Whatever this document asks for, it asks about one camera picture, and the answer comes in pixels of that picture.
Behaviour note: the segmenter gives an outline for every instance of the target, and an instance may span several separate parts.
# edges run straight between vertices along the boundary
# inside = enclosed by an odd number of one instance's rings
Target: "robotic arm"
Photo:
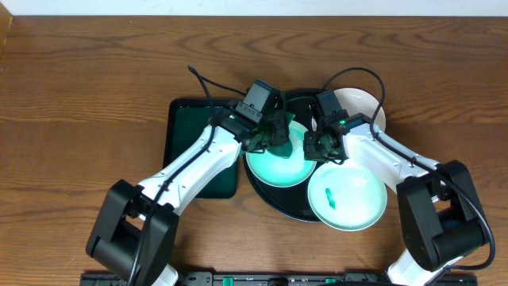
[[[354,160],[369,168],[397,192],[402,232],[407,250],[387,270],[394,284],[422,286],[438,275],[445,265],[459,260],[486,242],[484,229],[474,213],[427,171],[393,153],[369,131],[370,118],[348,116],[329,92],[317,96],[322,117],[318,131],[306,133],[307,160]],[[87,243],[87,254],[124,280],[133,266],[140,230],[125,220],[141,217],[155,204],[141,246],[135,285],[172,286],[178,273],[167,263],[171,257],[179,216],[189,202],[219,172],[231,166],[242,152],[256,152],[282,146],[289,141],[284,94],[257,80],[243,102],[234,110],[223,110],[217,126],[207,126],[200,138],[180,157],[151,178],[132,186],[120,180],[108,191]],[[154,202],[160,186],[194,154],[209,148],[184,168]],[[459,184],[481,211],[468,170],[458,161],[439,164],[420,157],[386,134],[384,141],[409,157],[436,169]],[[437,214],[433,202],[451,200],[449,209]]]

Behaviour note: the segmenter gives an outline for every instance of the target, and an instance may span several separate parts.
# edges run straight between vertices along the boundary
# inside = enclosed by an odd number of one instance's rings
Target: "light green plate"
[[[319,167],[310,178],[307,194],[316,216],[338,230],[365,229],[387,207],[384,183],[352,160]]]
[[[307,179],[316,168],[316,161],[303,159],[303,134],[306,131],[307,128],[298,122],[289,124],[293,151],[288,159],[269,152],[247,153],[247,165],[254,176],[272,187],[292,187]]]

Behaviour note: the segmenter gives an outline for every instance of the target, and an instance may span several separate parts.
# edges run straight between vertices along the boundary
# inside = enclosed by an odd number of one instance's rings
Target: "black round tray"
[[[317,95],[319,90],[296,90],[287,93],[287,99],[296,98],[303,95]],[[312,112],[309,108],[310,100],[297,100],[287,104],[287,112],[294,114],[296,122],[305,126],[308,130],[312,130],[311,120]],[[249,182],[251,183],[257,194],[265,203],[275,208],[282,214],[303,222],[320,222],[321,220],[314,214],[307,199],[307,186],[310,177],[300,184],[293,187],[272,187],[267,185],[254,176],[247,164],[247,157],[244,155],[244,167]]]

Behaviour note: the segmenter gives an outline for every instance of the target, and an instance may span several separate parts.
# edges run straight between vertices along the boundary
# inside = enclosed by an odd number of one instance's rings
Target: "wooden table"
[[[387,132],[418,153],[458,159],[495,234],[481,285],[508,283],[508,21],[446,17],[15,17],[0,61],[0,284],[77,285],[104,268],[85,244],[109,187],[161,168],[167,109],[204,96],[204,76],[320,87],[351,66],[387,85]],[[333,87],[378,95],[369,75]],[[213,96],[235,96],[215,87]],[[297,222],[253,191],[241,166],[232,199],[193,202],[179,270],[385,269],[403,251],[395,195],[355,233]],[[488,247],[463,260],[482,262]]]

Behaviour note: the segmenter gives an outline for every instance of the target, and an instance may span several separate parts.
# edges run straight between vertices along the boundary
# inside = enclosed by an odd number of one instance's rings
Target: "white wall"
[[[12,15],[508,16],[508,0],[0,0]]]

